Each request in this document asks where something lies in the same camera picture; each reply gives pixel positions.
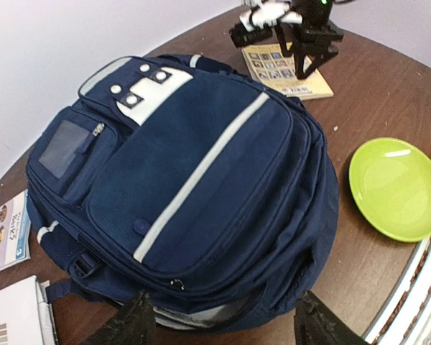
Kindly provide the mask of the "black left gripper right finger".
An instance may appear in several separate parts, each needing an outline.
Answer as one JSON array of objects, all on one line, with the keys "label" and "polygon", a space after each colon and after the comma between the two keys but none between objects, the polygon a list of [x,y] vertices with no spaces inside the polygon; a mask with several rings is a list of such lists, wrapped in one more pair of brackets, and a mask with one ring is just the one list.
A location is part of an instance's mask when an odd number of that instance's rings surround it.
[{"label": "black left gripper right finger", "polygon": [[310,290],[296,302],[294,330],[298,345],[365,345],[365,341]]}]

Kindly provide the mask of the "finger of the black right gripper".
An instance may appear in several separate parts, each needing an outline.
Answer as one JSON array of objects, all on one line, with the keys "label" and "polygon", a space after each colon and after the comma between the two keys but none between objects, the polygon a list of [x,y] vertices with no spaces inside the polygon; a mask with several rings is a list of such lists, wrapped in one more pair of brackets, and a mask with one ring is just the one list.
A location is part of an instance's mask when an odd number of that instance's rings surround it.
[{"label": "finger of the black right gripper", "polygon": [[294,53],[295,75],[298,80],[305,80],[310,77],[316,69],[326,62],[326,54],[319,53],[311,55],[311,63],[305,66],[307,56],[303,52]]},{"label": "finger of the black right gripper", "polygon": [[278,24],[274,27],[279,47],[282,55],[285,58],[290,58],[295,55],[295,25],[294,24]]}]

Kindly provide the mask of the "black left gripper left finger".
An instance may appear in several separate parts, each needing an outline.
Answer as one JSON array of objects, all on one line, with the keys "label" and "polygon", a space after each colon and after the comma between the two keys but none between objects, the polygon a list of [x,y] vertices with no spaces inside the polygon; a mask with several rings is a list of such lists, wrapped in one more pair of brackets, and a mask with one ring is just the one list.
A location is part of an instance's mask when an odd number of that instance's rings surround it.
[{"label": "black left gripper left finger", "polygon": [[155,329],[151,298],[140,292],[81,344],[154,344]]}]

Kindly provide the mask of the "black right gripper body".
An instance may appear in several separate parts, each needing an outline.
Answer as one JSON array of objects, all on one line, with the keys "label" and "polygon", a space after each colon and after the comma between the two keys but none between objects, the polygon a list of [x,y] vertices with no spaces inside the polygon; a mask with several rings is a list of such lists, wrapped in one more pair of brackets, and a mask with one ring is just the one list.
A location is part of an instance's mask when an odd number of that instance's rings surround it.
[{"label": "black right gripper body", "polygon": [[344,32],[332,21],[328,20],[321,27],[294,25],[292,29],[292,51],[295,57],[309,56],[333,58],[338,54],[334,42],[341,42]]}]

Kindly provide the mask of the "yellow portrait grid booklet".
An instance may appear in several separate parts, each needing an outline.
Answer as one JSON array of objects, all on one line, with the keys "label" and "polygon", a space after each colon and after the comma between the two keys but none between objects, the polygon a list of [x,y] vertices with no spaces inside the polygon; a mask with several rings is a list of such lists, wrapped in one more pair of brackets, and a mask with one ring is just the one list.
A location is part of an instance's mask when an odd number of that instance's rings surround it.
[{"label": "yellow portrait grid booklet", "polygon": [[301,100],[330,98],[333,90],[318,70],[307,79],[295,75],[293,57],[284,57],[279,44],[250,45],[241,49],[251,78],[284,94]]}]

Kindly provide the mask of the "white paperback book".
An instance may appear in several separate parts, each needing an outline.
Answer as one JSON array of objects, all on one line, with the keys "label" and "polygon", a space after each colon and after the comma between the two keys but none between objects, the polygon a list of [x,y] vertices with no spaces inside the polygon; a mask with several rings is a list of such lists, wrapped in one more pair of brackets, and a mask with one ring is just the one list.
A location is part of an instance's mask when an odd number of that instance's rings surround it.
[{"label": "white paperback book", "polygon": [[0,290],[0,345],[59,343],[49,286],[33,275]]}]

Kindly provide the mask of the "navy blue student backpack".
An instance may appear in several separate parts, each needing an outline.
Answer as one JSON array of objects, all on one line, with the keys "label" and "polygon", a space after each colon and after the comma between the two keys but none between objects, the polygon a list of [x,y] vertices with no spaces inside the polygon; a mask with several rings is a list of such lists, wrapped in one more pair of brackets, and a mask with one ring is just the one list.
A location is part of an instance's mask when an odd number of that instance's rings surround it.
[{"label": "navy blue student backpack", "polygon": [[339,185],[322,127],[198,55],[122,57],[35,142],[27,211],[74,293],[152,299],[168,328],[226,333],[292,311],[328,260]]}]

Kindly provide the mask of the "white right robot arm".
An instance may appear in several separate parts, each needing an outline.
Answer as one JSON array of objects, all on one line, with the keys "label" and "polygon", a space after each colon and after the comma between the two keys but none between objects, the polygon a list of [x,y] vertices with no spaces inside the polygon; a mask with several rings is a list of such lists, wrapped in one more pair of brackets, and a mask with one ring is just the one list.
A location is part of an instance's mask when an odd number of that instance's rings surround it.
[{"label": "white right robot arm", "polygon": [[301,24],[287,24],[285,16],[274,27],[284,57],[294,58],[295,75],[304,80],[323,64],[338,55],[337,42],[344,38],[343,30],[330,21],[333,1],[293,1],[290,12],[302,16]]}]

